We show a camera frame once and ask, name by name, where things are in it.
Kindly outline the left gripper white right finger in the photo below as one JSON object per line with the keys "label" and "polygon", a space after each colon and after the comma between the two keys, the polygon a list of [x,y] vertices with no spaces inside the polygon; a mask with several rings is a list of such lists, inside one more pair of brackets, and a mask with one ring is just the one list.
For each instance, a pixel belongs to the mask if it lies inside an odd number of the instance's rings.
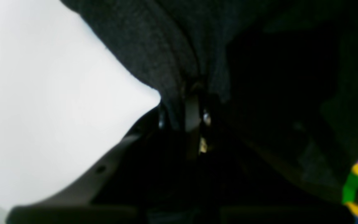
{"label": "left gripper white right finger", "polygon": [[287,182],[246,146],[215,112],[213,98],[199,95],[207,151],[200,154],[203,178],[201,224],[290,224]]}

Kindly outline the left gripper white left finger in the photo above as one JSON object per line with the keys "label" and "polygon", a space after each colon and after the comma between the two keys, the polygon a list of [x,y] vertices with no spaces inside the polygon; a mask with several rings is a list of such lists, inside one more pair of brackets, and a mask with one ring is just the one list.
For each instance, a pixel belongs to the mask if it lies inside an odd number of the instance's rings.
{"label": "left gripper white left finger", "polygon": [[8,224],[194,224],[199,213],[200,95],[184,99],[184,129],[163,104],[147,112],[81,177],[57,194],[14,207]]}

